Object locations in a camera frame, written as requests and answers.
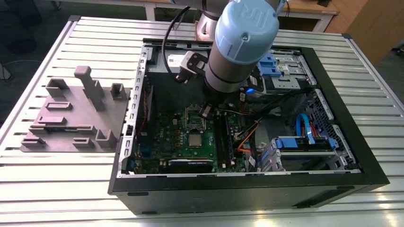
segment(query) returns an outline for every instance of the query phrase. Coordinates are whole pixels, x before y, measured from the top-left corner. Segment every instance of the ur logo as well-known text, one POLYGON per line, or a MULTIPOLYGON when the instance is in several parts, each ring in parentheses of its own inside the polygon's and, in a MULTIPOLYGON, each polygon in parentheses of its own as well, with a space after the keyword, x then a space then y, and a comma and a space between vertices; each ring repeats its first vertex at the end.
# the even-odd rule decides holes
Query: ur logo
POLYGON ((254 21, 255 26, 263 28, 266 26, 268 10, 260 8, 250 8, 247 4, 243 5, 240 17, 246 20, 254 21))

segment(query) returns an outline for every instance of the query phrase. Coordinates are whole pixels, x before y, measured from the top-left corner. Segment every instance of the white table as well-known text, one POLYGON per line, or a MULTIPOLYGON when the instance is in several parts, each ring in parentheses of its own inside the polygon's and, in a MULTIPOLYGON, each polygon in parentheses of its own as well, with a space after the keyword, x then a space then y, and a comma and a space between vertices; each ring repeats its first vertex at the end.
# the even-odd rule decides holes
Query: white table
MULTIPOLYGON (((404 223, 403 104, 356 44, 339 34, 280 31, 275 45, 312 47, 332 78, 391 184, 318 209, 135 216, 107 194, 114 154, 23 153, 51 78, 94 69, 102 86, 134 86, 143 38, 163 38, 167 22, 82 17, 70 21, 0 129, 0 224, 38 226, 402 226, 404 223)), ((194 40, 194 24, 172 38, 194 40)))
MULTIPOLYGON (((171 3, 162 3, 162 2, 147 2, 147 1, 136 1, 136 0, 62 0, 67 2, 80 2, 80 3, 98 3, 98 4, 108 4, 108 5, 123 5, 123 6, 142 6, 146 9, 146 17, 150 21, 156 21, 155 17, 155 8, 170 8, 170 9, 183 9, 186 6, 175 5, 171 3)), ((296 18, 308 18, 319 20, 316 26, 314 28, 314 32, 324 32, 326 28, 334 18, 334 14, 324 14, 324 13, 298 13, 291 12, 290 17, 296 18)))

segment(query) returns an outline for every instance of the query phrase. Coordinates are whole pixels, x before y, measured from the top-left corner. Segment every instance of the light blue robot cap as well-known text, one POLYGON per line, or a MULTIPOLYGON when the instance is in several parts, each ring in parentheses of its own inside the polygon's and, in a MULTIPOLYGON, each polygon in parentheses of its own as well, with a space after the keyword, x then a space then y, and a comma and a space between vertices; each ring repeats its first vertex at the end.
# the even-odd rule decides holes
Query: light blue robot cap
POLYGON ((234 0, 216 26, 220 53, 236 64, 258 62, 272 46, 278 30, 275 9, 264 0, 234 0))

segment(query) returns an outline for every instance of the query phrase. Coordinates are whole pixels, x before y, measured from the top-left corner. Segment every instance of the motherboard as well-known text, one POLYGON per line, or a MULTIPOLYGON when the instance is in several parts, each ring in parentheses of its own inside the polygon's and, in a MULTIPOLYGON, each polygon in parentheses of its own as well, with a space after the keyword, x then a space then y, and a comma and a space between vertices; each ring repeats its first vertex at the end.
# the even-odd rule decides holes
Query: motherboard
POLYGON ((236 158, 232 147, 239 116, 218 113, 206 120, 199 111, 200 107, 191 105, 183 112, 158 114, 154 144, 138 144, 138 173, 246 172, 246 157, 240 154, 236 158))

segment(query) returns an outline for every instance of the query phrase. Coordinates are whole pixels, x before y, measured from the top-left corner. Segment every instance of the blue tab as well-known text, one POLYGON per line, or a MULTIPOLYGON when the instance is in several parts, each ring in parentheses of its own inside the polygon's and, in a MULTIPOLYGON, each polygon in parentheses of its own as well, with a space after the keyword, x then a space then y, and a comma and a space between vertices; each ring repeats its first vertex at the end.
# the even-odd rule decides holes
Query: blue tab
POLYGON ((275 140, 275 144, 276 144, 276 148, 278 148, 278 149, 284 147, 284 146, 283 146, 283 142, 280 141, 280 139, 276 139, 276 140, 275 140))
POLYGON ((334 138, 328 138, 328 142, 330 142, 330 146, 331 146, 331 148, 334 150, 336 148, 336 144, 335 144, 334 138))
POLYGON ((262 77, 280 77, 283 75, 276 68, 276 60, 270 53, 260 59, 258 67, 262 77))
POLYGON ((135 169, 135 167, 136 167, 136 163, 135 161, 131 161, 131 169, 135 169))
POLYGON ((284 148, 298 148, 298 143, 295 138, 282 138, 284 148))
POLYGON ((268 155, 270 155, 270 151, 267 150, 260 158, 259 165, 262 165, 262 161, 266 160, 268 155))

